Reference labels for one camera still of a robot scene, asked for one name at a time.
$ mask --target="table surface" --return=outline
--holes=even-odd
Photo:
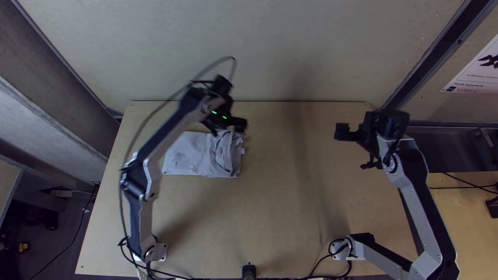
[[[118,208],[119,169],[142,121],[161,104],[140,101],[128,105],[76,273],[136,276],[133,265],[116,246],[123,237]],[[131,150],[138,149],[175,109],[176,103],[171,102],[153,116]],[[380,244],[415,259],[397,189],[383,172],[359,168],[368,160],[359,145],[333,140],[336,122],[356,127],[367,109],[365,103],[344,102],[234,103],[232,113],[249,121],[240,177],[163,177],[160,196],[154,203],[153,233],[168,244],[169,251],[166,261],[155,262],[153,268],[194,277],[237,278],[241,267],[251,262],[257,265],[260,277],[301,277],[326,254],[331,240],[362,232],[374,234]],[[196,125],[191,130],[199,129]],[[430,182],[437,181],[436,186],[456,184],[438,175],[443,176],[430,176]],[[493,180],[496,178],[488,177],[483,183]],[[441,213],[457,250],[459,246],[469,249],[460,238],[462,225],[454,225],[461,224],[461,215],[455,217],[452,209],[467,213],[466,207],[474,207],[472,214],[463,217],[473,225],[479,222],[487,227],[494,221],[488,219],[486,208],[482,209],[486,193],[435,192],[438,206],[445,207]],[[128,220],[127,202],[124,206]],[[466,263],[475,260],[459,254]],[[327,259],[316,273],[342,274],[345,266]],[[351,275],[372,274],[383,272],[366,261],[354,263]]]

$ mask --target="black cable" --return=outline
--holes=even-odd
[[[76,230],[76,233],[74,234],[73,240],[71,243],[66,247],[66,249],[62,250],[57,256],[55,256],[51,261],[49,261],[42,269],[40,269],[35,275],[31,276],[30,280],[34,279],[38,274],[40,274],[45,268],[47,268],[53,261],[55,261],[57,258],[59,258],[71,245],[74,244],[76,238],[78,237],[79,229],[81,229],[81,224],[83,224],[83,218],[85,217],[85,212],[87,210],[88,205],[90,204],[90,201],[92,201],[93,195],[95,194],[95,191],[97,190],[97,187],[99,184],[94,184],[92,194],[90,195],[90,199],[87,202],[87,205],[85,205],[85,208],[83,209],[83,214],[81,215],[81,220],[79,221],[78,229]]]
[[[119,242],[118,246],[120,247],[121,249],[121,254],[123,255],[123,257],[129,262],[129,263],[134,263],[132,259],[128,258],[128,256],[125,254],[125,250],[123,249],[123,246],[126,245],[126,242],[125,242],[126,238],[123,237],[123,239],[121,239],[121,241]],[[142,269],[145,269],[147,270],[147,266],[143,266],[141,264],[136,264],[137,267],[139,268],[142,268]],[[172,279],[175,279],[175,278],[182,278],[182,279],[190,279],[190,280],[203,280],[202,278],[184,278],[182,276],[178,276],[178,275],[175,275],[175,274],[171,274],[171,273],[167,273],[167,272],[162,272],[162,271],[159,271],[159,270],[155,270],[155,269],[152,269],[148,268],[149,271],[152,271],[152,272],[155,272],[155,273],[159,273],[159,274],[163,274],[163,275],[166,275],[166,276],[169,276],[169,277],[173,277],[173,278],[169,278],[167,280],[172,280]]]
[[[228,80],[230,82],[232,82],[232,79],[233,79],[233,76],[235,75],[235,71],[237,69],[237,59],[235,59],[234,57],[231,57],[231,56],[228,56],[228,57],[222,57],[216,61],[214,61],[213,63],[209,64],[208,66],[206,66],[203,70],[201,70],[199,73],[197,73],[197,75],[195,75],[191,80],[192,81],[198,81],[200,80],[206,73],[208,73],[209,71],[211,71],[212,69],[214,69],[215,67],[219,66],[220,64],[226,62],[226,61],[229,61],[231,60],[232,61],[232,67],[230,69],[230,73],[228,75]],[[124,166],[126,163],[127,163],[127,160],[128,160],[128,157],[130,156],[130,153],[131,153],[131,149],[133,148],[133,146],[135,145],[135,142],[136,140],[138,139],[138,137],[140,136],[140,134],[142,133],[142,130],[145,128],[145,125],[147,125],[147,123],[151,120],[151,118],[157,113],[159,112],[161,109],[163,109],[168,103],[169,101],[171,101],[172,99],[175,99],[180,93],[182,93],[185,89],[187,89],[191,84],[188,83],[184,86],[182,86],[179,90],[175,91],[173,94],[171,94],[171,96],[168,98],[168,100],[164,101],[159,107],[157,107],[154,111],[152,111],[143,121],[142,123],[140,124],[140,127],[137,129],[137,131],[135,132],[135,134],[133,135],[133,138],[130,142],[130,145],[128,146],[127,150],[126,150],[126,153],[124,154],[124,159],[123,159],[123,164],[122,166]],[[124,232],[124,238],[126,239],[126,244],[127,244],[127,248],[128,248],[128,251],[130,252],[130,256],[132,256],[131,258],[131,261],[126,258],[128,261],[130,261],[134,266],[135,268],[138,270],[139,267],[141,268],[145,268],[147,270],[147,274],[149,274],[149,270],[151,271],[154,271],[156,273],[161,273],[161,274],[165,274],[165,275],[169,275],[171,277],[177,277],[177,278],[184,278],[184,279],[193,279],[193,278],[187,278],[187,277],[182,277],[182,276],[172,276],[172,274],[169,274],[169,273],[166,273],[166,272],[161,272],[161,271],[157,271],[157,270],[152,270],[152,269],[148,269],[147,267],[144,267],[142,265],[139,265],[136,263],[135,259],[133,258],[133,252],[131,251],[131,248],[128,246],[128,232],[126,230],[126,223],[125,223],[125,216],[123,214],[123,197],[122,197],[122,189],[121,189],[121,185],[119,185],[119,213],[121,215],[121,225],[123,227],[123,232]]]
[[[318,267],[318,265],[326,258],[328,257],[332,257],[332,256],[335,256],[337,255],[338,253],[342,252],[344,249],[346,249],[348,247],[347,244],[344,244],[342,245],[341,247],[339,247],[339,249],[337,249],[337,251],[335,251],[335,253],[332,253],[330,251],[330,246],[332,245],[332,243],[336,242],[336,241],[344,241],[344,239],[336,239],[332,242],[329,243],[329,246],[328,246],[328,255],[326,256],[323,256],[320,260],[318,260],[318,262],[316,262],[316,264],[314,265],[314,267],[311,269],[311,272],[308,274],[308,276],[306,277],[303,277],[303,278],[297,278],[295,280],[309,280],[309,279],[315,279],[315,278],[328,278],[328,279],[340,279],[340,278],[343,278],[343,277],[347,277],[349,275],[349,273],[351,272],[351,269],[353,268],[353,264],[351,261],[348,261],[348,269],[346,270],[346,272],[342,275],[339,275],[339,276],[335,276],[335,275],[313,275],[313,273],[315,272],[316,268]]]
[[[445,190],[445,189],[481,189],[481,190],[483,190],[483,191],[487,191],[487,192],[489,192],[489,193],[498,194],[498,192],[495,192],[495,191],[491,191],[491,190],[487,190],[487,189],[485,189],[485,188],[488,188],[488,187],[493,187],[493,186],[496,186],[496,184],[493,184],[493,185],[485,185],[485,186],[478,186],[478,185],[472,184],[472,183],[470,183],[470,182],[467,182],[467,181],[465,181],[465,180],[463,180],[463,179],[457,178],[457,177],[455,177],[455,176],[453,176],[453,175],[450,175],[450,174],[448,174],[448,173],[446,173],[446,172],[443,172],[443,174],[445,174],[446,176],[451,177],[451,178],[453,178],[453,179],[455,179],[455,180],[457,180],[457,181],[460,181],[460,182],[462,182],[462,183],[466,183],[466,184],[468,184],[468,185],[471,185],[472,187],[447,187],[447,188],[446,188],[446,187],[443,187],[443,188],[433,188],[433,187],[431,187],[431,188],[430,188],[431,190]]]

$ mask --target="metal frame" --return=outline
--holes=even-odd
[[[497,4],[498,0],[466,0],[381,108],[400,110],[408,103]]]

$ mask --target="white wall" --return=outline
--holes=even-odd
[[[239,60],[236,100],[380,106],[462,0],[19,2],[99,98],[124,111],[129,100],[167,98],[225,55]]]
[[[100,181],[107,158],[0,76],[0,138],[83,181]]]

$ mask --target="power cable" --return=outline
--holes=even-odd
[[[42,269],[40,269],[37,273],[31,276],[30,280],[33,280],[38,274],[40,274],[43,270],[45,270],[45,268],[47,268],[53,261],[59,258],[67,249],[69,249],[71,245],[74,244],[74,242],[76,241],[76,237],[78,237],[79,230],[81,229],[81,224],[83,224],[83,218],[85,217],[85,212],[88,208],[88,205],[92,201],[93,195],[95,194],[95,191],[97,190],[99,185],[100,184],[94,184],[92,194],[90,195],[90,199],[88,200],[87,205],[85,205],[85,208],[83,208],[83,214],[81,215],[81,220],[79,221],[78,229],[76,230],[76,233],[74,234],[71,243],[66,247],[66,249],[62,250],[57,256],[55,256],[52,260],[50,260]]]
[[[489,192],[489,193],[494,193],[494,194],[498,194],[498,192],[495,192],[495,191],[491,191],[491,190],[488,190],[488,189],[485,189],[485,188],[488,188],[488,187],[493,187],[493,186],[496,186],[497,184],[492,184],[492,185],[484,185],[484,186],[478,186],[478,185],[475,185],[475,184],[472,184],[470,182],[467,182],[463,179],[460,179],[460,178],[457,178],[453,175],[450,175],[446,172],[443,172],[443,174],[445,174],[446,176],[448,177],[451,177],[457,181],[460,181],[462,183],[466,183],[468,185],[471,185],[472,187],[443,187],[443,188],[434,188],[434,187],[430,187],[431,190],[448,190],[448,189],[481,189],[483,191],[486,191],[486,192]]]

